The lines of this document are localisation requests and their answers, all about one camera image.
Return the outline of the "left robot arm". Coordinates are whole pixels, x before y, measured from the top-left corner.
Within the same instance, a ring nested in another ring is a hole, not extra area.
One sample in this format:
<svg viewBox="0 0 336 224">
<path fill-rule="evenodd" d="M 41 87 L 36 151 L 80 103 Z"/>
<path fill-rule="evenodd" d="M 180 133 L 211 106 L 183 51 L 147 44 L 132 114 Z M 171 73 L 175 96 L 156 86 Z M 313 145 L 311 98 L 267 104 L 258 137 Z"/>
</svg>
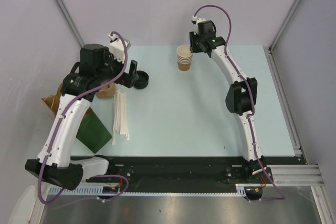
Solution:
<svg viewBox="0 0 336 224">
<path fill-rule="evenodd" d="M 80 60 L 62 82 L 59 106 L 48 139 L 38 156 L 25 164 L 25 170 L 38 178 L 39 183 L 74 190 L 91 177 L 99 176 L 105 182 L 115 178 L 116 169 L 104 157 L 75 162 L 70 157 L 82 119 L 102 85 L 115 82 L 130 88 L 136 82 L 136 61 L 131 61 L 129 72 L 125 72 L 128 47 L 127 42 L 116 39 L 107 47 L 85 44 L 80 49 Z"/>
</svg>

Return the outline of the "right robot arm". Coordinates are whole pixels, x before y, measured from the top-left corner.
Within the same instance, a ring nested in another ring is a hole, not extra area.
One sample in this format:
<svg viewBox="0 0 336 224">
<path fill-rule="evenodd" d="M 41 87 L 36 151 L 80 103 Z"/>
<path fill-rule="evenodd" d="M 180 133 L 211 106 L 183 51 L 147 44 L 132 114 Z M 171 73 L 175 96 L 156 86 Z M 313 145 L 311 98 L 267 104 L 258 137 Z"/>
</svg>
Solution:
<svg viewBox="0 0 336 224">
<path fill-rule="evenodd" d="M 189 33 L 191 52 L 208 54 L 229 83 L 225 104 L 238 124 L 245 160 L 238 178 L 249 183 L 266 182 L 267 164 L 258 144 L 254 123 L 258 82 L 241 70 L 229 53 L 227 41 L 216 36 L 216 26 L 211 20 L 194 16 L 192 23 L 195 29 Z"/>
</svg>

